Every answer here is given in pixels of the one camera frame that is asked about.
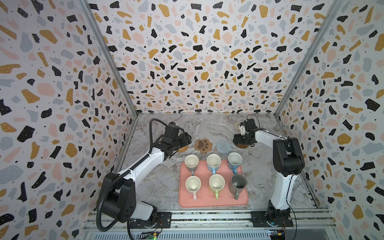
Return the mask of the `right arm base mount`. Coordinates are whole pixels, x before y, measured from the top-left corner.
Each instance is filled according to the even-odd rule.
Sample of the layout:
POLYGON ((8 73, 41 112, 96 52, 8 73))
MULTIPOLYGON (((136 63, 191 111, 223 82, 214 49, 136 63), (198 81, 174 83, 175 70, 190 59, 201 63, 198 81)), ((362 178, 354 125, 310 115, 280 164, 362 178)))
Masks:
POLYGON ((266 211, 251 211, 251 222, 254 228, 293 227, 291 208, 276 209, 271 200, 266 211))

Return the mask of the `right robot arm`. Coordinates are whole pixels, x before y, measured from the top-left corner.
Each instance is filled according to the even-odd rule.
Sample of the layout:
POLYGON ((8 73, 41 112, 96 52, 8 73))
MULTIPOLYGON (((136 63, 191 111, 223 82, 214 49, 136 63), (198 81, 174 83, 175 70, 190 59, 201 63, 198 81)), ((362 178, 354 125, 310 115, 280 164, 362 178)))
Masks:
POLYGON ((254 119, 246 119, 239 125, 240 133, 234 135, 236 146, 253 146, 261 143, 272 149, 272 163, 277 180, 269 208, 275 211, 289 210, 293 186, 305 167, 305 161, 297 138, 286 138, 256 126, 254 119))

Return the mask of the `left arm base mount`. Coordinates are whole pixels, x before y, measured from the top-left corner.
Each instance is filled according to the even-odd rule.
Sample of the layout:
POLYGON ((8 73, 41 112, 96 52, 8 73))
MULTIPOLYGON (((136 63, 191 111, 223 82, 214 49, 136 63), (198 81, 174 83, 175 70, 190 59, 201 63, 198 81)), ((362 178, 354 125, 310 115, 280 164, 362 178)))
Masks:
POLYGON ((169 229, 171 227, 172 212, 155 211, 148 220, 130 221, 131 229, 169 229))

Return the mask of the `grey blue round coaster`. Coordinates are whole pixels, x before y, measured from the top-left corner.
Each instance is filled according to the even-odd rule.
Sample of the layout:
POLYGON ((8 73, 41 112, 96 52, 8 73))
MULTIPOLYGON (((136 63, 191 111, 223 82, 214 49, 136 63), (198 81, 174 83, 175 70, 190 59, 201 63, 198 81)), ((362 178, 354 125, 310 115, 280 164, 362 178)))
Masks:
POLYGON ((229 154, 232 151, 231 144, 226 141, 219 141, 216 145, 216 149, 222 155, 229 154))

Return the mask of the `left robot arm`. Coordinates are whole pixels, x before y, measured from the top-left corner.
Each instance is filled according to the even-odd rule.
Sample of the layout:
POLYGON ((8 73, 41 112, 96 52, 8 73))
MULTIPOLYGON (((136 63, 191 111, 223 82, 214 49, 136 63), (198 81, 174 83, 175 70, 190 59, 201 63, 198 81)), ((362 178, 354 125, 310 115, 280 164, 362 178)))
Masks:
POLYGON ((117 174, 105 176, 97 202, 96 224, 101 232, 116 223, 141 220, 151 226, 157 221, 157 207, 137 202, 136 187, 158 165, 177 151, 192 143, 192 137, 183 128, 158 119, 149 123, 150 147, 139 160, 117 174))

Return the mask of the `woven tan round coaster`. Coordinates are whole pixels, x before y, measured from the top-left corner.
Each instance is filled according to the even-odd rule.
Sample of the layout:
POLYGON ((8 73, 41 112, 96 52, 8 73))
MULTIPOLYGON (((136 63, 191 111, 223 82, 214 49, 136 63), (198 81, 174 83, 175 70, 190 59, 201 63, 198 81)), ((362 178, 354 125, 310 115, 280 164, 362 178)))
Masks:
POLYGON ((185 152, 188 148, 189 148, 188 145, 187 145, 187 146, 184 146, 184 147, 182 147, 182 148, 179 148, 179 149, 178 149, 178 153, 183 153, 183 152, 185 152))

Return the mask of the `dark brown round coaster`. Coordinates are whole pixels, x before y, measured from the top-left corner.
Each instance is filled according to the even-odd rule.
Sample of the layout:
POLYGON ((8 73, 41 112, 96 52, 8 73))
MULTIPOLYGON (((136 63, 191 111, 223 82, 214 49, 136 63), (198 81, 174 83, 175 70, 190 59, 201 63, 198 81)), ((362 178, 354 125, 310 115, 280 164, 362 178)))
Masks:
POLYGON ((243 145, 243 144, 238 144, 238 145, 236 145, 238 148, 240 148, 240 149, 246 149, 246 148, 248 148, 249 147, 249 145, 243 145))

